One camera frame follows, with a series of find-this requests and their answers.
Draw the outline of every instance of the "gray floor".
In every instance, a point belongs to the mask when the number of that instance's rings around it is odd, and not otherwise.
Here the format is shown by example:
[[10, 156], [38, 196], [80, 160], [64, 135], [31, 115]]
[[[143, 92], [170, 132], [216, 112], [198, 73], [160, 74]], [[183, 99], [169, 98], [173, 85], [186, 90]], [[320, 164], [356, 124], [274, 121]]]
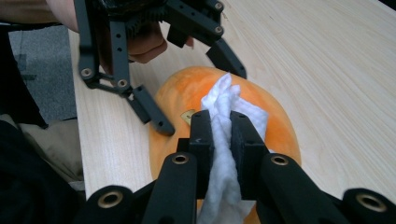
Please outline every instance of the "gray floor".
[[25, 83], [46, 122], [77, 116], [67, 29], [9, 34]]

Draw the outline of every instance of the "dark clothing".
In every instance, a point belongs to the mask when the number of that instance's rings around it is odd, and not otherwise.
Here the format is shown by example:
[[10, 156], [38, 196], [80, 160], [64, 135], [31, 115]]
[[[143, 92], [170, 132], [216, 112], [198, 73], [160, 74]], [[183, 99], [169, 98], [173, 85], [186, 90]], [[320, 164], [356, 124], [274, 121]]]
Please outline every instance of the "dark clothing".
[[0, 223], [71, 223], [77, 211], [76, 192], [0, 120]]
[[21, 78], [9, 43], [8, 32], [0, 29], [0, 114], [17, 123], [46, 126], [33, 97]]

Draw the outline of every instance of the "bolt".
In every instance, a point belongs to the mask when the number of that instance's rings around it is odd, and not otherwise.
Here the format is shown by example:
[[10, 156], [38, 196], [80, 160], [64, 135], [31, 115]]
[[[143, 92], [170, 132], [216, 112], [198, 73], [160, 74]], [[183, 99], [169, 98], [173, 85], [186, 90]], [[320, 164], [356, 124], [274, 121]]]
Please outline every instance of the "bolt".
[[215, 4], [215, 9], [221, 10], [222, 8], [223, 8], [223, 4], [222, 4], [221, 2], [217, 2], [217, 3]]
[[84, 68], [81, 70], [81, 75], [84, 77], [88, 77], [92, 74], [91, 68]]
[[174, 158], [172, 158], [172, 162], [177, 165], [187, 163], [188, 161], [189, 157], [185, 155], [176, 155]]
[[121, 79], [118, 83], [119, 87], [125, 87], [128, 84], [128, 81], [125, 79]]
[[216, 27], [215, 32], [220, 34], [222, 32], [222, 27], [221, 26]]

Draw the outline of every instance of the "screw hole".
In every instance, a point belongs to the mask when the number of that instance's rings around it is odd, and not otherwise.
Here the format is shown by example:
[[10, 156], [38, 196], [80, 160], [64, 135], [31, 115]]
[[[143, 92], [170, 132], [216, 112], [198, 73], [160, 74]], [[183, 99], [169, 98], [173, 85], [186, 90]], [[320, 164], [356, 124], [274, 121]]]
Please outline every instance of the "screw hole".
[[176, 155], [174, 158], [172, 158], [172, 162], [175, 164], [184, 164], [189, 161], [189, 158], [185, 155]]
[[88, 77], [92, 74], [92, 70], [90, 68], [84, 68], [81, 70], [81, 75], [84, 77]]
[[122, 79], [119, 81], [118, 84], [119, 84], [119, 87], [125, 87], [128, 84], [128, 82], [125, 79]]
[[215, 9], [220, 10], [220, 9], [222, 9], [222, 8], [223, 8], [222, 3], [217, 2], [217, 3], [215, 4]]
[[215, 32], [218, 33], [218, 34], [221, 33], [222, 32], [222, 27], [221, 26], [216, 27], [215, 28]]
[[281, 157], [281, 156], [274, 156], [271, 158], [271, 161], [276, 165], [287, 165], [289, 164], [288, 159]]
[[98, 205], [101, 208], [114, 207], [122, 201], [122, 197], [123, 195], [120, 191], [110, 191], [99, 198]]
[[375, 212], [385, 212], [387, 211], [387, 206], [375, 196], [370, 194], [360, 193], [356, 196], [358, 202], [363, 205], [365, 208], [368, 208]]

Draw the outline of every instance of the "light wood surface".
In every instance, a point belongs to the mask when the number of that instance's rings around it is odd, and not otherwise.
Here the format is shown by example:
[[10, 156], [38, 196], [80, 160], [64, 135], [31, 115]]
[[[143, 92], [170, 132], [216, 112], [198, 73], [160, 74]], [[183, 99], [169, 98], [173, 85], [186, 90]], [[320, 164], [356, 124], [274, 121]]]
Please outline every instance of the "light wood surface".
[[[223, 37], [289, 114], [308, 175], [338, 198], [362, 187], [396, 203], [396, 12], [376, 0], [222, 2]], [[148, 126], [119, 96], [85, 87], [76, 34], [70, 43], [87, 196], [140, 189], [151, 180]], [[133, 83], [154, 94], [178, 70], [212, 66], [207, 50], [170, 44], [131, 64]]]

